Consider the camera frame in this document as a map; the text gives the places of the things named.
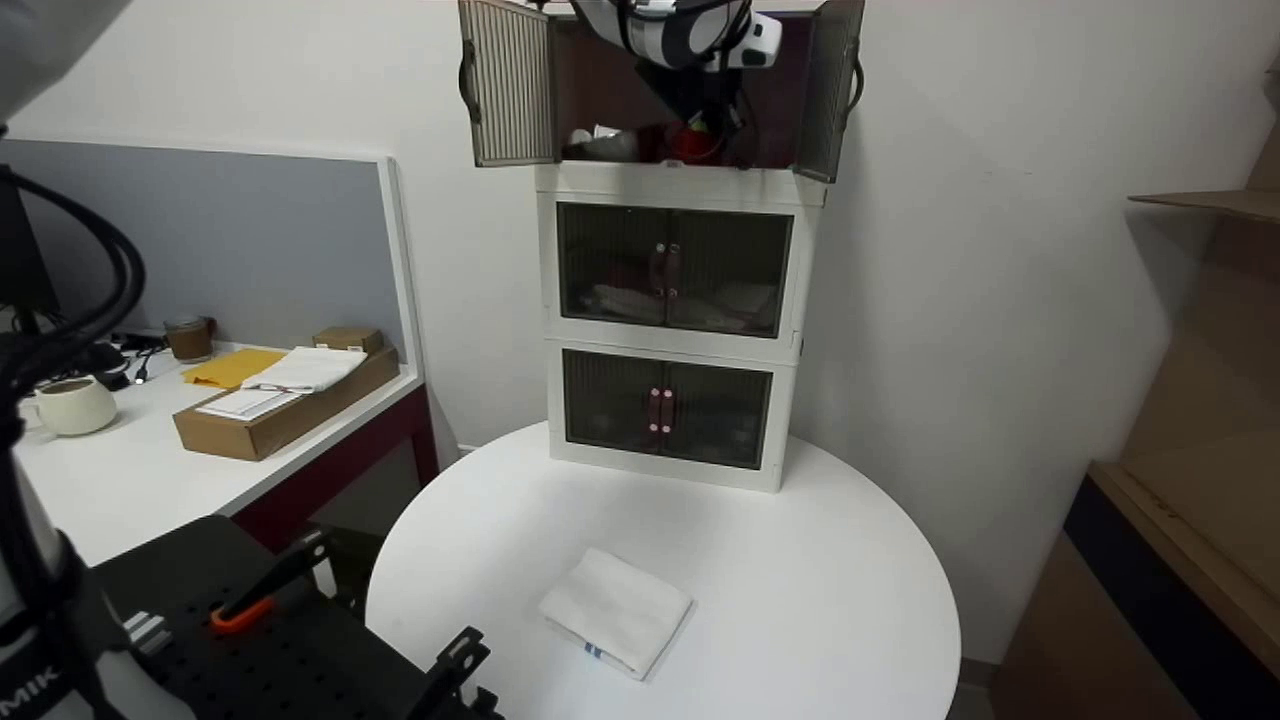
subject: drawer handle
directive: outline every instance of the drawer handle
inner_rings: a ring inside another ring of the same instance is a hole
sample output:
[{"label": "drawer handle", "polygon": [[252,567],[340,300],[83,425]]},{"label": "drawer handle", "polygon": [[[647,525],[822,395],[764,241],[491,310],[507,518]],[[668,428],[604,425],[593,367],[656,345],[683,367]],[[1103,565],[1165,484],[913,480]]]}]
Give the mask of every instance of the drawer handle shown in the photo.
[{"label": "drawer handle", "polygon": [[663,434],[663,394],[647,387],[647,438]]},{"label": "drawer handle", "polygon": [[676,434],[676,394],[671,387],[663,387],[663,428],[660,428],[663,438],[671,438]]}]

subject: white desk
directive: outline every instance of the white desk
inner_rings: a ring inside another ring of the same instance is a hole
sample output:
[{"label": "white desk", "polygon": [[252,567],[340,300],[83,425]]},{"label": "white desk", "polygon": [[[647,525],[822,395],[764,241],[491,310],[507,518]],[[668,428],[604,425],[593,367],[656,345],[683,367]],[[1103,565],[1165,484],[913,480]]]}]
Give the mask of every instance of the white desk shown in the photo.
[{"label": "white desk", "polygon": [[398,380],[379,385],[372,395],[324,419],[277,456],[226,459],[186,452],[173,428],[173,413],[214,395],[214,387],[186,385],[173,356],[158,356],[154,377],[154,385],[115,394],[121,419],[111,428],[76,442],[33,428],[12,452],[51,525],[72,538],[83,565],[104,565],[198,518],[234,518],[248,507],[295,469],[422,387],[415,372],[399,367]]},{"label": "white desk", "polygon": [[[942,720],[959,620],[921,529],[838,456],[793,444],[786,491],[549,459],[549,428],[476,449],[398,521],[369,628],[430,669],[476,626],[476,683],[511,720]],[[642,683],[538,606],[604,550],[695,597]]]}]

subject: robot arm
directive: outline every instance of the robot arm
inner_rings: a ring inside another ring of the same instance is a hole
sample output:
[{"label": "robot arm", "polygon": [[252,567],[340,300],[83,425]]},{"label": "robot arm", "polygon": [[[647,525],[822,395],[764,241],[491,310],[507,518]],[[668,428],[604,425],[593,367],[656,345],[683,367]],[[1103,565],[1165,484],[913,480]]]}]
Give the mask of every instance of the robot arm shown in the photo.
[{"label": "robot arm", "polygon": [[786,26],[751,0],[573,0],[593,31],[668,73],[771,70]]}]

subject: white cup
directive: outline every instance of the white cup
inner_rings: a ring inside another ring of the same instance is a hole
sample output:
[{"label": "white cup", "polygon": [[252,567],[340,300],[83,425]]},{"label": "white cup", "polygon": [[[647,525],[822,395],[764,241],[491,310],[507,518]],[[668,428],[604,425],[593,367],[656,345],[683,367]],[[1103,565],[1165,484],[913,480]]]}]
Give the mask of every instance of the white cup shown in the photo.
[{"label": "white cup", "polygon": [[51,438],[89,438],[115,425],[121,407],[95,377],[35,385],[35,419]]}]

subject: white round table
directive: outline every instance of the white round table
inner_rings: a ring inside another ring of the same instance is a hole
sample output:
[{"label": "white round table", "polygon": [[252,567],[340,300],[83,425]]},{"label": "white round table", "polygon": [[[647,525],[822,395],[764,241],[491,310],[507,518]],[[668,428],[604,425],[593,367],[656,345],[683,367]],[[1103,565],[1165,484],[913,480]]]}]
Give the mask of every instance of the white round table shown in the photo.
[{"label": "white round table", "polygon": [[[693,597],[647,679],[541,618],[589,550]],[[942,720],[959,674],[921,529],[800,442],[786,491],[563,465],[544,425],[476,449],[403,507],[369,585],[369,628],[422,669],[464,626],[507,720]]]}]

